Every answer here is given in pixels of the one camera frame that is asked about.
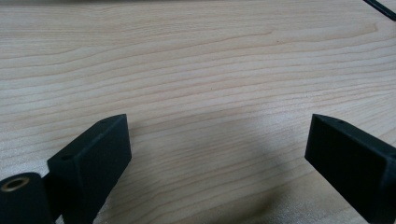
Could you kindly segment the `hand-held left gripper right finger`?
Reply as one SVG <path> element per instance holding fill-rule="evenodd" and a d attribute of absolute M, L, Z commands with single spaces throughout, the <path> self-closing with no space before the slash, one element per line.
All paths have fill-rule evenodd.
<path fill-rule="evenodd" d="M 343 120 L 315 114 L 304 157 L 367 222 L 396 222 L 395 147 Z"/>

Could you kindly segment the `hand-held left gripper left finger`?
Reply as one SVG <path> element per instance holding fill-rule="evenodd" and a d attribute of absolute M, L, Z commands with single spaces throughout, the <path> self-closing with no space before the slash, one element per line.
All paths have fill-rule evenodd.
<path fill-rule="evenodd" d="M 92 224 L 131 161 L 127 116 L 96 122 L 48 159 L 50 212 L 65 224 Z"/>

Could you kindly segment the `thin black rod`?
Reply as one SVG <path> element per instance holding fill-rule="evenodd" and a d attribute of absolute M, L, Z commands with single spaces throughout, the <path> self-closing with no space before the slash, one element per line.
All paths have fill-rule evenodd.
<path fill-rule="evenodd" d="M 375 10 L 386 16 L 387 18 L 391 19 L 392 21 L 396 21 L 396 13 L 389 9 L 388 7 L 384 6 L 377 0 L 363 0 L 366 4 L 373 7 Z"/>

